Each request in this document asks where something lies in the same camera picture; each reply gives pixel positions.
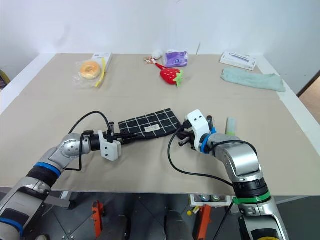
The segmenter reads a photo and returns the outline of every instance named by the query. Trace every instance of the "strawberry toy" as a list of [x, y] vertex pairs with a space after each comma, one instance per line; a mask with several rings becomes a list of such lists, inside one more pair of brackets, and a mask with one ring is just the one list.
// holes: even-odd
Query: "strawberry toy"
[[165, 80], [168, 84], [176, 84], [177, 87], [180, 87], [182, 77], [184, 75], [183, 70], [179, 70], [176, 68], [167, 68], [157, 62], [155, 62], [154, 64], [161, 69], [160, 76], [163, 78], [163, 80]]

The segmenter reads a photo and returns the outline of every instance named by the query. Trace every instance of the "white box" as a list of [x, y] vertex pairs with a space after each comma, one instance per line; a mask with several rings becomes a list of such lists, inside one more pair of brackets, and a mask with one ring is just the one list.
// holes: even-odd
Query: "white box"
[[249, 55], [225, 51], [221, 56], [220, 63], [253, 71], [256, 67], [257, 61]]
[[102, 66], [102, 59], [104, 58], [105, 60], [105, 73], [107, 72], [109, 66], [110, 66], [110, 62], [112, 59], [112, 53], [111, 52], [96, 52], [93, 54], [91, 59], [94, 59], [95, 61], [97, 61], [100, 66]]
[[214, 207], [214, 208], [229, 207], [230, 204], [232, 203], [233, 198], [234, 198], [234, 196], [225, 196], [225, 198], [220, 201], [196, 201], [195, 195], [190, 194], [189, 195], [189, 200], [190, 200], [189, 203], [190, 203], [190, 207], [196, 207], [196, 206], [203, 207], [204, 205], [209, 205], [210, 207]]

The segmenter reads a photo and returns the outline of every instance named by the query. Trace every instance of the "blue ring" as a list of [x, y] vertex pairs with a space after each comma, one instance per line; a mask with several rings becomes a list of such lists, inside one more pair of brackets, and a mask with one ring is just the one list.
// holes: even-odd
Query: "blue ring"
[[200, 148], [200, 151], [203, 153], [203, 154], [209, 154], [209, 153], [206, 153], [205, 152], [205, 146], [207, 145], [207, 142], [208, 142], [208, 139], [210, 138], [210, 136], [212, 134], [215, 134], [217, 131], [216, 131], [216, 128], [213, 127], [212, 130], [211, 130], [211, 134], [209, 134], [208, 136], [205, 137], [205, 139], [203, 140], [203, 143], [201, 145], [201, 148]]
[[204, 139], [203, 142], [202, 142], [200, 151], [201, 151], [203, 154], [209, 154], [209, 153], [206, 153], [206, 152], [205, 152], [205, 146], [207, 145], [208, 139], [209, 139], [209, 137], [210, 137], [212, 134], [208, 134], [208, 136], [206, 136], [205, 139]]
[[43, 167], [43, 168], [51, 170], [52, 172], [57, 174], [58, 177], [61, 176], [61, 172], [56, 167], [54, 167], [54, 166], [52, 166], [52, 165], [50, 165], [48, 163], [37, 162], [36, 165], [34, 165], [34, 167]]
[[19, 229], [21, 237], [24, 234], [24, 227], [16, 221], [13, 221], [8, 218], [0, 217], [0, 223], [5, 223], [5, 224], [11, 225], [13, 227], [16, 227], [17, 229]]

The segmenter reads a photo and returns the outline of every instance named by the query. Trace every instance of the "table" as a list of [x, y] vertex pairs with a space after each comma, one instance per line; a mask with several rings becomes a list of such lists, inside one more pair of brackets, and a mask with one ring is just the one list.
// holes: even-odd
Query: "table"
[[[184, 82], [176, 88], [160, 79], [155, 66], [144, 65], [143, 55], [115, 54], [100, 89], [76, 89], [72, 82], [74, 64], [91, 56], [40, 55], [1, 93], [1, 186], [12, 187], [88, 112], [100, 110], [117, 123], [171, 108], [180, 121], [195, 109], [211, 114], [219, 132], [224, 132], [227, 117], [236, 117], [237, 135], [257, 148], [273, 195], [320, 194], [320, 128], [288, 85], [285, 93], [276, 93], [224, 82], [219, 78], [225, 67], [219, 63], [220, 56], [198, 55], [190, 56]], [[263, 56], [257, 56], [257, 60], [264, 74], [274, 72]], [[19, 91], [14, 98], [12, 92]], [[103, 120], [98, 116], [88, 118], [75, 131], [88, 129], [104, 130]], [[116, 162], [101, 158], [99, 152], [88, 154], [83, 158], [83, 171], [64, 172], [53, 189], [233, 194], [232, 188], [223, 183], [176, 172], [167, 159], [169, 139], [123, 146]], [[171, 148], [171, 157], [186, 171], [228, 179], [222, 163], [186, 146], [178, 147], [177, 142]]]

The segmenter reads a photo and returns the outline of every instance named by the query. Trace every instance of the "cord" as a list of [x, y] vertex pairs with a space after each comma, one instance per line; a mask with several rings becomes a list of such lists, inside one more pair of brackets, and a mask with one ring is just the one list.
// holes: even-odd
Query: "cord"
[[182, 131], [182, 130], [183, 130], [182, 127], [178, 128], [178, 129], [175, 131], [175, 133], [172, 135], [172, 137], [171, 137], [171, 139], [170, 139], [170, 142], [169, 142], [169, 144], [168, 144], [167, 153], [168, 153], [168, 159], [169, 159], [169, 162], [170, 162], [171, 166], [172, 166], [176, 171], [178, 171], [178, 172], [180, 172], [180, 173], [182, 173], [182, 174], [187, 174], [187, 175], [192, 175], [192, 176], [200, 176], [200, 177], [207, 177], [207, 178], [215, 179], [215, 180], [221, 181], [221, 182], [223, 182], [223, 183], [225, 183], [225, 184], [233, 187], [233, 184], [232, 184], [231, 182], [228, 182], [228, 181], [226, 181], [226, 180], [224, 180], [224, 179], [222, 179], [222, 178], [220, 178], [220, 177], [213, 176], [213, 175], [208, 175], [208, 174], [202, 174], [202, 173], [194, 173], [194, 172], [183, 171], [183, 170], [177, 168], [177, 167], [173, 164], [173, 162], [172, 162], [172, 160], [171, 160], [171, 156], [170, 156], [171, 144], [172, 144], [174, 138], [176, 137], [176, 135], [178, 134], [178, 132], [179, 132], [179, 131]]
[[100, 114], [100, 115], [103, 117], [103, 119], [104, 119], [104, 121], [105, 121], [105, 123], [106, 123], [106, 126], [108, 127], [108, 131], [111, 133], [111, 127], [110, 127], [109, 121], [108, 121], [108, 119], [106, 118], [106, 116], [105, 116], [102, 112], [100, 112], [100, 111], [92, 111], [92, 112], [89, 112], [89, 113], [87, 113], [86, 115], [84, 115], [82, 118], [80, 118], [80, 119], [73, 125], [73, 127], [71, 128], [71, 130], [69, 131], [68, 134], [71, 134], [71, 133], [74, 131], [74, 129], [76, 128], [76, 126], [77, 126], [83, 119], [85, 119], [86, 117], [88, 117], [88, 116], [90, 116], [90, 115], [92, 115], [92, 114]]
[[258, 157], [258, 153], [257, 153], [257, 150], [256, 148], [249, 142], [247, 141], [242, 141], [242, 140], [228, 140], [228, 141], [221, 141], [221, 142], [218, 142], [216, 144], [214, 144], [211, 149], [209, 150], [209, 152], [212, 150], [212, 155], [215, 157], [216, 156], [216, 152], [215, 152], [215, 148], [218, 147], [219, 145], [222, 145], [222, 144], [231, 144], [231, 143], [240, 143], [240, 144], [247, 144], [249, 145], [252, 150], [254, 151], [255, 155]]
[[[81, 117], [74, 125], [73, 127], [70, 129], [69, 133], [68, 134], [71, 134], [74, 129], [76, 128], [76, 126], [78, 126], [78, 124], [83, 120], [85, 119], [86, 117], [92, 115], [92, 114], [100, 114], [105, 123], [106, 123], [106, 126], [108, 128], [108, 136], [110, 136], [110, 139], [112, 138], [111, 136], [111, 133], [112, 133], [112, 130], [111, 130], [111, 127], [110, 127], [110, 124], [109, 124], [109, 121], [107, 119], [107, 117], [100, 111], [91, 111], [89, 113], [87, 113], [86, 115], [84, 115], [83, 117]], [[79, 143], [79, 168], [66, 168], [65, 171], [81, 171], [82, 170], [82, 148], [83, 148], [83, 141], [84, 141], [84, 134], [82, 133], [81, 136], [80, 136], [80, 143]]]
[[228, 207], [228, 209], [226, 210], [226, 212], [225, 212], [225, 214], [224, 214], [224, 216], [223, 216], [223, 219], [222, 219], [222, 221], [221, 221], [221, 223], [220, 223], [220, 226], [219, 226], [218, 230], [216, 231], [216, 233], [215, 233], [215, 235], [214, 235], [213, 240], [217, 240], [217, 237], [218, 237], [218, 235], [219, 235], [219, 233], [220, 233], [220, 231], [221, 231], [222, 225], [224, 224], [224, 222], [225, 222], [225, 220], [226, 220], [226, 218], [227, 218], [227, 216], [228, 216], [228, 213], [230, 212], [230, 210], [231, 210], [231, 208], [232, 208], [233, 205], [234, 205], [234, 203], [232, 202], [232, 203], [230, 204], [230, 206]]
[[81, 133], [80, 136], [80, 143], [79, 143], [79, 168], [66, 168], [65, 171], [78, 171], [80, 172], [82, 170], [82, 147], [84, 142], [84, 134]]

